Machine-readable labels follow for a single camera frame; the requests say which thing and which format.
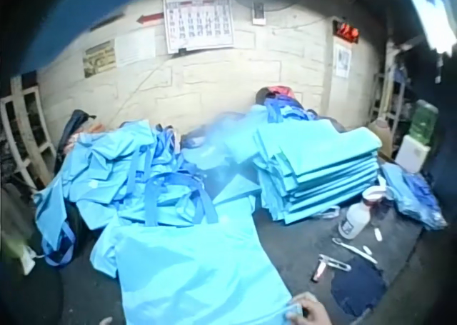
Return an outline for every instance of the green water jug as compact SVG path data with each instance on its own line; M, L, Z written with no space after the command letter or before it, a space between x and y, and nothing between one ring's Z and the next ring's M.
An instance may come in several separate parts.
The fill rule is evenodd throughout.
M427 101L419 100L414 111L413 121L409 128L409 135L416 141L427 145L435 129L438 109Z

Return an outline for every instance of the white brick wall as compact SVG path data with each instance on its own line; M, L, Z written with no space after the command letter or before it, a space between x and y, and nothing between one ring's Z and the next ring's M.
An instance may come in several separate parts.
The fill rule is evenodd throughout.
M82 34L39 71L54 143L75 108L96 114L110 127L147 118L152 124L173 124L185 132L221 111L248 110L262 86L277 84L290 86L304 107L334 116L346 126L360 126L366 120L371 82L383 48L376 40L382 32L350 0L303 0L267 13L267 26L253 26L251 10L232 0L235 47L180 58L166 54L164 22L156 21L152 24L155 59L84 78L86 49L140 29L136 22L140 15L160 11L162 0L137 0L125 8L124 18ZM359 44L352 46L349 79L332 74L330 16L347 16L361 29Z

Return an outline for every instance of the white bottle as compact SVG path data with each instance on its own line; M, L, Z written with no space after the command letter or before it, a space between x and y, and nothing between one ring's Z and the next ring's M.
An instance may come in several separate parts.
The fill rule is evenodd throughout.
M346 239L354 239L370 222L370 208L386 193L386 187L370 187L362 193L362 201L349 207L346 218L340 223L338 230Z

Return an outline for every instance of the red arrow sign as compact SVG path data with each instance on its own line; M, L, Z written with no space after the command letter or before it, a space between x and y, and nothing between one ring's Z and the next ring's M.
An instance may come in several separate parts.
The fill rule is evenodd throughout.
M149 14L148 16L140 16L136 21L141 25L148 21L159 20L164 18L164 13Z

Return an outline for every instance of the poster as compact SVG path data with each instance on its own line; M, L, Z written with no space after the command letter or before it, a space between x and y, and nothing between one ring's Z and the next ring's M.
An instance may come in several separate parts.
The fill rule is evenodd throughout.
M86 78L116 68L114 40L105 41L86 50L83 57L83 65Z
M169 54L233 46L230 0L164 0Z
M156 56L156 36L153 27L124 34L114 44L116 65L126 66Z
M350 48L335 44L335 75L347 79L349 77L349 70L351 69L351 55Z

